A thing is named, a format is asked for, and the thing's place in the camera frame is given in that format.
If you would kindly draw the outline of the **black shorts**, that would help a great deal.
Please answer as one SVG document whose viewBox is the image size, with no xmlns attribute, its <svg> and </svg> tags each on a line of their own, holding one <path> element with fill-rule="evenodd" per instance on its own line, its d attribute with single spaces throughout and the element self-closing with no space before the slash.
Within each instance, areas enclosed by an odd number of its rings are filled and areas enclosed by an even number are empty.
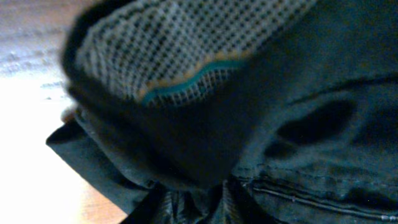
<svg viewBox="0 0 398 224">
<path fill-rule="evenodd" d="M 47 145 L 126 223 L 396 223 L 396 1 L 101 1 Z"/>
</svg>

